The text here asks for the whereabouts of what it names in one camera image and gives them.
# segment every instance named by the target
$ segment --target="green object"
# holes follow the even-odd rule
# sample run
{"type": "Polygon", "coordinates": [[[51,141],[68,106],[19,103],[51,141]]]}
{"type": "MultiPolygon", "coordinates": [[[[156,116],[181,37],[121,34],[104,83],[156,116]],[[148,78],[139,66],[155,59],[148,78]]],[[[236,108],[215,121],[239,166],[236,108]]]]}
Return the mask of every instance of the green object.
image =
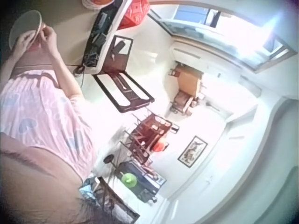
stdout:
{"type": "Polygon", "coordinates": [[[127,188],[133,188],[137,184],[137,178],[135,175],[127,173],[124,174],[121,178],[121,182],[127,187],[127,188]]]}

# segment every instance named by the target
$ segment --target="air conditioner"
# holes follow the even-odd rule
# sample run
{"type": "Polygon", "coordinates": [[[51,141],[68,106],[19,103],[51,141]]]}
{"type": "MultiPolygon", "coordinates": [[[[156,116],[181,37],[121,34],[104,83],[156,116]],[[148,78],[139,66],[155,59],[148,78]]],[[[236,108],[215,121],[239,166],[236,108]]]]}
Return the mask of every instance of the air conditioner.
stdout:
{"type": "Polygon", "coordinates": [[[228,82],[238,82],[240,79],[241,67],[206,50],[186,43],[174,42],[171,45],[171,53],[175,61],[202,71],[204,74],[228,82]]]}

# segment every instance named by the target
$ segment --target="person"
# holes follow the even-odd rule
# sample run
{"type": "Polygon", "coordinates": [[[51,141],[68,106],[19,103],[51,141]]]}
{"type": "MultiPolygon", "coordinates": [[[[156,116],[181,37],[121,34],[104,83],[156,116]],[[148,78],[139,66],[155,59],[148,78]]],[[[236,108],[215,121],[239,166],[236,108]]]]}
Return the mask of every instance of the person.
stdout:
{"type": "Polygon", "coordinates": [[[10,78],[35,33],[18,38],[0,69],[1,212],[16,223],[123,223],[78,190],[96,160],[91,105],[58,52],[53,28],[38,34],[53,70],[10,78]]]}

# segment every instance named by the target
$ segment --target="pink nightgown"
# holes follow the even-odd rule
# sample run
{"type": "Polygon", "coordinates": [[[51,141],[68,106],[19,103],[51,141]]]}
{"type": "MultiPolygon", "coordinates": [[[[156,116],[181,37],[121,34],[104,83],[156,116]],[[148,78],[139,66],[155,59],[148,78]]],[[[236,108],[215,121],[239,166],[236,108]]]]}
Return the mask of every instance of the pink nightgown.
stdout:
{"type": "Polygon", "coordinates": [[[96,159],[92,106],[83,97],[68,99],[54,71],[26,71],[10,79],[0,105],[1,132],[50,151],[86,179],[96,159]]]}

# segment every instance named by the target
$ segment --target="hand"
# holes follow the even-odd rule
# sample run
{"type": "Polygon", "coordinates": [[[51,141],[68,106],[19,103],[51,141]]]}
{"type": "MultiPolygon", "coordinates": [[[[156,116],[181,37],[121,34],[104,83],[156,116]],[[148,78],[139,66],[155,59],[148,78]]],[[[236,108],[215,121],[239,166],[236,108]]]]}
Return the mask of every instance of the hand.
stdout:
{"type": "Polygon", "coordinates": [[[23,54],[26,52],[26,50],[28,49],[29,44],[31,43],[31,41],[33,40],[34,36],[36,34],[35,30],[30,30],[27,31],[23,34],[21,34],[17,41],[14,44],[13,47],[13,53],[12,53],[12,57],[18,61],[23,54]]]}
{"type": "Polygon", "coordinates": [[[59,54],[57,49],[57,34],[54,29],[49,26],[44,26],[44,28],[39,33],[39,39],[42,49],[50,56],[55,56],[59,54]]]}

